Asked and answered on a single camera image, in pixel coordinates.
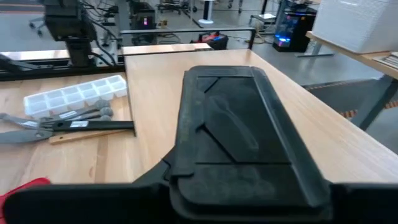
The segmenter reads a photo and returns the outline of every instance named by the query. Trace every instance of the workbench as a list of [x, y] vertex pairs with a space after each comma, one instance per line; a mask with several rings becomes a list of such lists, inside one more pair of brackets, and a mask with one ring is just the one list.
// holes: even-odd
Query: workbench
[[378, 114], [383, 110], [385, 105], [391, 100], [398, 90], [398, 70], [373, 60], [374, 57], [382, 57], [390, 55], [390, 52], [377, 52], [371, 54], [357, 54], [350, 52], [340, 46], [337, 46], [327, 40], [316, 37], [312, 32], [307, 32], [306, 36], [316, 42], [329, 47], [330, 49], [342, 53], [355, 59], [365, 65], [374, 68], [384, 75], [374, 84], [372, 92], [369, 92], [362, 106], [351, 120], [355, 125], [366, 130], [376, 119]]
[[[132, 182], [174, 145], [184, 71], [196, 65], [263, 69], [324, 177], [332, 182], [398, 182], [398, 156], [248, 49], [125, 56], [129, 97], [111, 102], [131, 131], [51, 146], [3, 145], [0, 194], [38, 177], [53, 183]], [[26, 95], [113, 74], [0, 83], [2, 112], [23, 116]], [[0, 131], [15, 129], [2, 123]]]

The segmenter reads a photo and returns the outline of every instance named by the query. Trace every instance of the black metal bar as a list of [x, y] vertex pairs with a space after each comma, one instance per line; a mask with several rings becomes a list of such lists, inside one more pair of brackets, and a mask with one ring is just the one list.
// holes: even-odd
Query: black metal bar
[[69, 66], [59, 66], [48, 70], [31, 70], [22, 71], [17, 73], [10, 73], [4, 70], [0, 70], [0, 82], [15, 81], [15, 80], [33, 80], [38, 78], [58, 78], [58, 77], [70, 77], [76, 75], [92, 75], [100, 73], [114, 73], [124, 72], [126, 69], [124, 64], [117, 66], [105, 66], [105, 67], [84, 67], [76, 68]]
[[[119, 30], [126, 30], [130, 29], [130, 16], [127, 11], [129, 6], [126, 0], [118, 0], [118, 27]], [[130, 37], [122, 36], [122, 45], [132, 46], [132, 41]]]
[[209, 5], [210, 5], [210, 2], [205, 1], [205, 9], [203, 10], [203, 19], [205, 19], [205, 20], [207, 20], [207, 18], [209, 16]]
[[[189, 12], [187, 12], [187, 10], [183, 10], [182, 13], [184, 13], [186, 16], [188, 16], [189, 19], [191, 19], [191, 15], [189, 14]], [[203, 28], [196, 19], [192, 18], [191, 20], [196, 26], [198, 26], [199, 28]]]
[[268, 0], [264, 0], [264, 3], [262, 3], [261, 15], [264, 15], [266, 13], [267, 2]]
[[205, 28], [205, 29], [175, 29], [175, 30], [121, 30], [120, 34], [164, 34], [164, 33], [185, 33], [185, 32], [225, 32], [225, 31], [250, 31], [250, 42], [248, 49], [253, 48], [254, 38], [256, 36], [256, 29], [253, 27], [234, 27], [234, 28]]
[[376, 82], [351, 122], [366, 130], [398, 90], [398, 80], [384, 75]]
[[134, 130], [133, 121], [58, 121], [52, 126], [54, 131], [105, 131]]

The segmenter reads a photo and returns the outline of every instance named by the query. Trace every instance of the white ice cube tray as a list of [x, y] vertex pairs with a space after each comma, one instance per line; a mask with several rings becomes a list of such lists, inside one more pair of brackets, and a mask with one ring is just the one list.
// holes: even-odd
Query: white ice cube tray
[[91, 82], [68, 86], [24, 97], [25, 114], [42, 118], [93, 105], [97, 100], [112, 100], [127, 95], [126, 81], [114, 75]]

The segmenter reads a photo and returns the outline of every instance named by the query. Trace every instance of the red object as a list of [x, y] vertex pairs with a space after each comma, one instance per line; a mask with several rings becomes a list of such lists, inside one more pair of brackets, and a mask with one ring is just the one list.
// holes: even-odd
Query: red object
[[33, 186], [38, 186], [38, 185], [48, 185], [51, 184], [51, 182], [47, 179], [47, 178], [37, 178], [34, 179], [24, 185], [21, 185], [19, 187], [17, 187], [14, 190], [11, 190], [9, 192], [7, 192], [5, 195], [0, 196], [0, 224], [6, 224], [6, 221], [4, 219], [4, 215], [2, 214], [2, 206], [4, 205], [4, 202], [6, 201], [6, 199], [8, 198], [8, 196], [12, 195], [13, 193], [17, 192], [17, 190], [21, 190], [21, 189], [26, 189], [29, 187], [33, 187]]

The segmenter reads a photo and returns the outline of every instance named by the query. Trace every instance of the metal table frame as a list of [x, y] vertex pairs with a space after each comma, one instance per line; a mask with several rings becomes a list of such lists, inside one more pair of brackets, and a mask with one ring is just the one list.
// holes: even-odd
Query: metal table frame
[[372, 92], [365, 98], [351, 122], [362, 130], [367, 130], [397, 90], [398, 80], [389, 75], [383, 75], [374, 84]]

